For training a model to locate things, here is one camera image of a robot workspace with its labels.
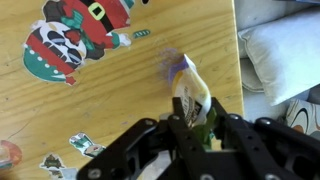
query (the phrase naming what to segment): white cushion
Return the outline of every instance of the white cushion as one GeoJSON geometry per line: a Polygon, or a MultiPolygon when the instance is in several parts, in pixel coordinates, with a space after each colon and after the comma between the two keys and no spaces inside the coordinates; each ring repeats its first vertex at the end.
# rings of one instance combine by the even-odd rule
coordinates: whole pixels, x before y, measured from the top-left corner
{"type": "Polygon", "coordinates": [[[270,105],[320,83],[320,8],[239,32],[270,105]]]}
{"type": "MultiPolygon", "coordinates": [[[[238,31],[274,21],[313,5],[294,1],[273,0],[235,0],[234,4],[238,31]]],[[[248,57],[243,42],[238,42],[240,57],[248,57]]]]}
{"type": "Polygon", "coordinates": [[[263,92],[263,86],[250,59],[240,59],[242,86],[251,92],[263,92]]]}
{"type": "MultiPolygon", "coordinates": [[[[248,91],[243,88],[243,105],[244,105],[244,118],[246,120],[254,122],[261,117],[269,117],[274,120],[278,120],[279,116],[285,116],[290,104],[290,100],[280,103],[276,106],[270,106],[266,100],[265,93],[256,93],[248,91]]],[[[306,100],[308,98],[309,91],[305,91],[294,99],[306,100]]]]}

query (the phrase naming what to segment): small sticker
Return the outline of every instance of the small sticker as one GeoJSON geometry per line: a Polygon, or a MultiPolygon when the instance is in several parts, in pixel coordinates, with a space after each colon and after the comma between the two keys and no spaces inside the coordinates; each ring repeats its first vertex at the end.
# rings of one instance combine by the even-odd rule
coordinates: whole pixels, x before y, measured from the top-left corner
{"type": "Polygon", "coordinates": [[[132,36],[134,39],[138,39],[138,38],[148,36],[149,34],[151,34],[151,31],[148,29],[144,29],[141,31],[134,32],[132,36]]]}
{"type": "Polygon", "coordinates": [[[65,180],[60,170],[49,170],[51,180],[65,180]]]}
{"type": "Polygon", "coordinates": [[[84,133],[78,133],[69,139],[69,143],[78,149],[83,156],[94,158],[100,154],[105,147],[100,144],[95,144],[84,133]]]}
{"type": "Polygon", "coordinates": [[[78,173],[77,168],[66,168],[60,170],[64,180],[76,180],[76,176],[78,173]]]}
{"type": "Polygon", "coordinates": [[[63,162],[59,155],[49,153],[43,158],[43,162],[39,165],[39,167],[48,171],[57,171],[59,169],[65,168],[66,166],[63,165],[63,162]]]}
{"type": "Polygon", "coordinates": [[[21,149],[5,140],[0,141],[0,169],[8,169],[18,165],[22,160],[21,149]]]}

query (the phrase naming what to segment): wood grain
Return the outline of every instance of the wood grain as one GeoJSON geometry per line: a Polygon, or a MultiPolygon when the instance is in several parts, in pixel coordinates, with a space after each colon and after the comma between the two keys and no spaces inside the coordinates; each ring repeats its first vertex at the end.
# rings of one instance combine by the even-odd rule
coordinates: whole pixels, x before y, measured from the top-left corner
{"type": "Polygon", "coordinates": [[[48,152],[81,168],[90,159],[69,144],[72,135],[83,131],[108,146],[140,118],[171,112],[171,89],[159,68],[158,53],[166,47],[194,61],[228,112],[243,113],[232,0],[153,0],[146,6],[136,0],[131,27],[118,32],[151,34],[88,61],[73,74],[72,87],[41,81],[22,62],[22,44],[30,25],[44,19],[44,2],[0,0],[0,139],[23,151],[23,161],[0,171],[1,179],[48,179],[39,168],[48,152]]]}

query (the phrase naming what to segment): red object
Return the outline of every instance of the red object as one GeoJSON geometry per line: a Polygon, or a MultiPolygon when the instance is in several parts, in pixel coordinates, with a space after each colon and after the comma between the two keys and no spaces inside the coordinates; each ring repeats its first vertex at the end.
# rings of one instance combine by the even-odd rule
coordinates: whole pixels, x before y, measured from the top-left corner
{"type": "Polygon", "coordinates": [[[42,42],[35,35],[30,34],[27,44],[30,45],[35,52],[41,52],[39,55],[45,59],[50,66],[56,66],[58,71],[63,72],[65,75],[74,72],[73,68],[71,68],[62,59],[60,59],[60,57],[42,44],[42,42]]]}
{"type": "Polygon", "coordinates": [[[17,145],[9,141],[1,140],[0,146],[5,147],[9,150],[10,160],[14,166],[18,165],[21,162],[22,152],[17,145]]]}
{"type": "Polygon", "coordinates": [[[76,83],[76,80],[72,76],[66,77],[66,83],[69,85],[74,85],[74,83],[76,83]]]}
{"type": "Polygon", "coordinates": [[[65,31],[64,36],[68,38],[73,45],[79,45],[79,42],[81,40],[81,34],[78,30],[65,31]]]}
{"type": "MultiPolygon", "coordinates": [[[[112,37],[106,36],[109,32],[101,21],[96,20],[89,12],[88,6],[80,0],[64,0],[66,16],[72,17],[72,10],[79,11],[83,16],[81,28],[86,32],[90,40],[97,44],[105,44],[106,48],[113,48],[112,37]]],[[[128,27],[127,20],[130,18],[120,0],[96,0],[106,12],[114,29],[128,27]]]]}

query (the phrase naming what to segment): white pillow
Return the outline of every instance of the white pillow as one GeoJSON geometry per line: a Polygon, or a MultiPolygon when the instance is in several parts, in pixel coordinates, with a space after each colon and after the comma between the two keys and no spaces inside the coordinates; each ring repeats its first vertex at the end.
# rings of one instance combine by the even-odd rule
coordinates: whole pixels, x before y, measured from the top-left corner
{"type": "Polygon", "coordinates": [[[270,105],[320,83],[320,8],[239,32],[270,105]]]}
{"type": "MultiPolygon", "coordinates": [[[[237,29],[243,30],[258,24],[274,21],[313,4],[272,0],[235,0],[237,29]]],[[[247,58],[244,43],[239,41],[239,55],[247,58]]]]}
{"type": "Polygon", "coordinates": [[[258,78],[250,59],[240,59],[240,67],[242,86],[251,92],[263,92],[262,83],[258,78]]]}

